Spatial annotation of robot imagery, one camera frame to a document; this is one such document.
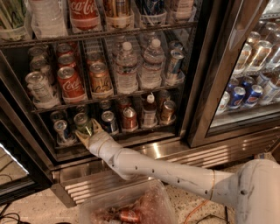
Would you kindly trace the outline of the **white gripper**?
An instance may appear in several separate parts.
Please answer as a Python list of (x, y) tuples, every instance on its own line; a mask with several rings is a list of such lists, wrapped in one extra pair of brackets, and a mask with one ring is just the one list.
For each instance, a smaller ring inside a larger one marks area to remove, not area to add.
[(102, 126), (94, 118), (91, 119), (91, 122), (94, 129), (91, 137), (78, 130), (75, 131), (75, 135), (93, 155), (108, 164), (114, 155), (121, 150), (122, 146), (109, 133), (104, 132)]

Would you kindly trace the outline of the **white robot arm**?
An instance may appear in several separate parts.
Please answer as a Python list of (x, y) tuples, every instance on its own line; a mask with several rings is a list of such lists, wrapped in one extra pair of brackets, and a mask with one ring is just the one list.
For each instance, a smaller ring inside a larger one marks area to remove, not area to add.
[(122, 179), (137, 175), (160, 179), (206, 200), (232, 207), (235, 224), (280, 223), (280, 165), (253, 159), (236, 173), (155, 160), (125, 148), (98, 126), (92, 135), (75, 131), (86, 149)]

